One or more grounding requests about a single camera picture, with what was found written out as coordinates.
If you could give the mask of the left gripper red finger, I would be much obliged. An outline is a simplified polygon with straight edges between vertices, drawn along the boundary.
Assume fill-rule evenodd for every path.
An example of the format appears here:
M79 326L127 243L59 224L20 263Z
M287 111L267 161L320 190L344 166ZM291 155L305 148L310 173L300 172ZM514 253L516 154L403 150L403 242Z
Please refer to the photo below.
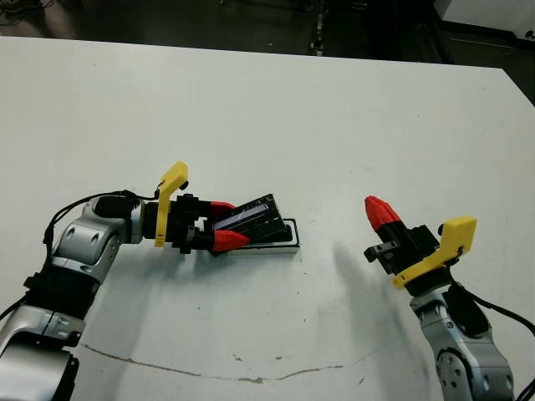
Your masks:
M235 231L214 231L196 236L196 249L212 252L233 251L247 245L250 239Z
M228 202L221 201L202 201L200 205L200 216L206 218L215 218L223 216L233 211L236 207Z

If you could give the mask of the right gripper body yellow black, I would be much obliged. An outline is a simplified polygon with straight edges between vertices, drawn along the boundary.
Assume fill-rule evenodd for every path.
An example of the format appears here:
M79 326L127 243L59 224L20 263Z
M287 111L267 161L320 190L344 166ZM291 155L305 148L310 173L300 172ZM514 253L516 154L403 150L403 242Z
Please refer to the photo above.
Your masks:
M447 282L446 268L471 250L476 218L461 216L446 221L439 238L425 225L406 228L398 241L381 241L367 248L364 256L392 275L396 288L418 295Z

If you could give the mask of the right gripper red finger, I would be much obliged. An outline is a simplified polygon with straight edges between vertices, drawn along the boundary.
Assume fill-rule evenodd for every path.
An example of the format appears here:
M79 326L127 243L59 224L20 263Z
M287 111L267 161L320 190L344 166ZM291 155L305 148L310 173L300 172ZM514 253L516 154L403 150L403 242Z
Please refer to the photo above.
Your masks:
M407 228L397 213L394 211L394 223L390 225L390 232L392 234L391 241L398 241L406 232Z
M364 199L364 207L373 231L382 242L391 241L390 225L394 223L394 210L391 206L380 198L369 195Z

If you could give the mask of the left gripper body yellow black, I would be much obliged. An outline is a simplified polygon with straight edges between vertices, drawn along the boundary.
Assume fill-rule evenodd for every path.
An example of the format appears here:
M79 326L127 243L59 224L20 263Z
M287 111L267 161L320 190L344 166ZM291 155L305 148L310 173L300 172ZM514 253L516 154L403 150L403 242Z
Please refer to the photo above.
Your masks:
M188 167L185 162L176 162L161 178L157 187L157 207L155 214L155 247L163 247L167 242L188 253L196 236L195 222L208 217L209 203L192 194L171 197L189 185Z

